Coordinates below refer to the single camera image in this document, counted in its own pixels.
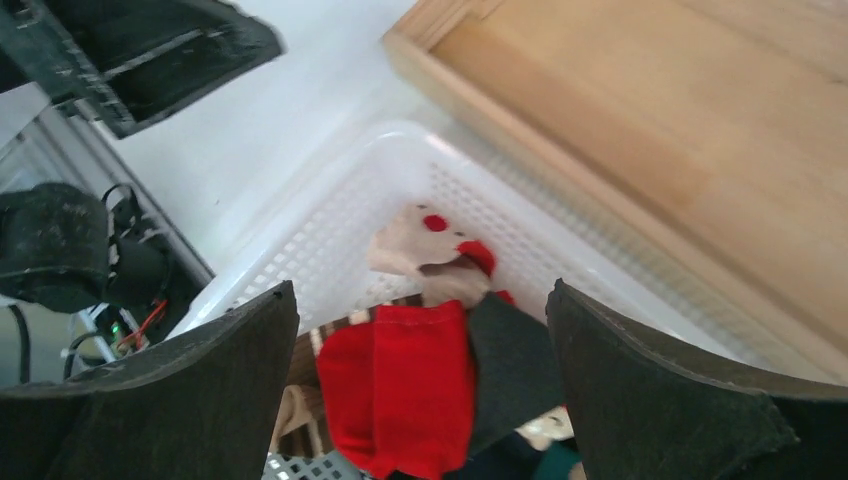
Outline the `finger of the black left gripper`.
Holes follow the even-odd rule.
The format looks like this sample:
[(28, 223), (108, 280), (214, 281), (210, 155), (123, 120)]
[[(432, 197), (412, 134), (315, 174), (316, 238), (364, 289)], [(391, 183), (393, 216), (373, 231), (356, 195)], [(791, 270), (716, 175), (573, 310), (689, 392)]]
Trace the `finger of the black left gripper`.
[(81, 101), (118, 138), (286, 53), (229, 1), (4, 1), (1, 58), (50, 98)]

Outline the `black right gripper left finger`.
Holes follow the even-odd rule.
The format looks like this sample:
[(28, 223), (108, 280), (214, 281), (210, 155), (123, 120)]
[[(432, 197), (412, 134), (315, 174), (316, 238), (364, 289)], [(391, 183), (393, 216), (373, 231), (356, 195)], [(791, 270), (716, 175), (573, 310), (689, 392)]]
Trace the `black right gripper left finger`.
[(299, 315), (290, 282), (61, 383), (1, 392), (5, 479), (258, 479)]

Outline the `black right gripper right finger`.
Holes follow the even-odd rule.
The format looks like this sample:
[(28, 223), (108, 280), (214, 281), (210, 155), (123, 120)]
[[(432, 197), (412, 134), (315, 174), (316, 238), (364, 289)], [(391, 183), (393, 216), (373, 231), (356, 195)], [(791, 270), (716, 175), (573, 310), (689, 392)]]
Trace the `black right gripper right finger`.
[(563, 281), (546, 305), (591, 479), (843, 479), (847, 390), (740, 363)]

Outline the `dark green sock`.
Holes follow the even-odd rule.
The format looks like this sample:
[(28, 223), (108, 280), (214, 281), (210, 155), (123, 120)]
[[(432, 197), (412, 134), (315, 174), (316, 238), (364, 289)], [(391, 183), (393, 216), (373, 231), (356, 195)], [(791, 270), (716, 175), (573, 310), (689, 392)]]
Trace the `dark green sock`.
[(561, 443), (552, 443), (535, 468), (532, 480), (586, 480), (580, 454)]

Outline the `brown striped sock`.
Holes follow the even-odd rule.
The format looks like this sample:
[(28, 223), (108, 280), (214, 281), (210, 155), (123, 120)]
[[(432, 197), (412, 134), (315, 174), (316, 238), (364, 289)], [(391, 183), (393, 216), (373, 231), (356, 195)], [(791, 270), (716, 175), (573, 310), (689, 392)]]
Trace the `brown striped sock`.
[(353, 325), (371, 322), (375, 316), (376, 308), (371, 306), (297, 337), (270, 440), (271, 453), (313, 459), (336, 449), (316, 360), (331, 335)]

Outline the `black grey sock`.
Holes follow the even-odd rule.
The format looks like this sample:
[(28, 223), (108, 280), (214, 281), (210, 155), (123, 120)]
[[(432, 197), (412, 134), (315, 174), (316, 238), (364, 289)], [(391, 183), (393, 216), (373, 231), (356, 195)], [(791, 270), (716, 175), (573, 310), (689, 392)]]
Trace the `black grey sock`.
[(477, 380), (469, 454), (565, 404), (548, 328), (496, 293), (473, 309), (468, 331)]

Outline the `red sock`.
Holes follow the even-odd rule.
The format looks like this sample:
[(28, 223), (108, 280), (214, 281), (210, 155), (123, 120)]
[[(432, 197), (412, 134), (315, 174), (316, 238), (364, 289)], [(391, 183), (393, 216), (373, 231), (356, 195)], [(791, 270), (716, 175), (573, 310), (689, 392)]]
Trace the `red sock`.
[(316, 367), (331, 439), (358, 468), (440, 479), (465, 464), (476, 380), (459, 301), (379, 306), (329, 336)]

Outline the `white perforated plastic basket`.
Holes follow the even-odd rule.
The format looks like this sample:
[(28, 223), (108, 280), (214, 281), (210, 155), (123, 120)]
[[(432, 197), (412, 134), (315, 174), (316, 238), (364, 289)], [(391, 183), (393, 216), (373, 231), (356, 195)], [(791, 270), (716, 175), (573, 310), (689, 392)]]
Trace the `white perforated plastic basket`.
[(175, 327), (290, 304), (271, 446), (443, 479), (518, 435), (538, 479), (843, 479), (845, 388), (763, 370), (421, 128), (331, 164)]

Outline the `beige reindeer sock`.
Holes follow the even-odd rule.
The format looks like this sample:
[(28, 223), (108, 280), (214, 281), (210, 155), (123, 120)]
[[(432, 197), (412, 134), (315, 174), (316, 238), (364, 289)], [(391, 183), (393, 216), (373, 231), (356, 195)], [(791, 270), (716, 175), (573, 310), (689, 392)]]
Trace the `beige reindeer sock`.
[(374, 271), (413, 280), (427, 307), (458, 300), (469, 309), (495, 290), (492, 250), (428, 204), (404, 206), (374, 234), (366, 260)]

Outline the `dark printed sock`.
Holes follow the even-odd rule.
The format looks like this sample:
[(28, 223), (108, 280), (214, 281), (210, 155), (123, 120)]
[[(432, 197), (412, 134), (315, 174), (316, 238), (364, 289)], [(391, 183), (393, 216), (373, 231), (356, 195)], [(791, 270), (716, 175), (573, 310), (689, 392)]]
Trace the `dark printed sock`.
[(531, 479), (543, 453), (520, 434), (511, 433), (469, 458), (458, 470), (445, 473), (446, 480)]

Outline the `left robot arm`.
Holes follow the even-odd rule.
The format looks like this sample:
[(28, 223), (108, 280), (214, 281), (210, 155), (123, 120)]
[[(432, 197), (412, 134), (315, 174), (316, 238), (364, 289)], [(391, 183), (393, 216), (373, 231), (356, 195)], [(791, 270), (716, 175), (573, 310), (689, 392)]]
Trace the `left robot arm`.
[(106, 309), (123, 346), (162, 341), (210, 268), (106, 136), (138, 134), (285, 54), (231, 1), (5, 1), (1, 65), (48, 98), (35, 122), (58, 175), (1, 196), (1, 292)]

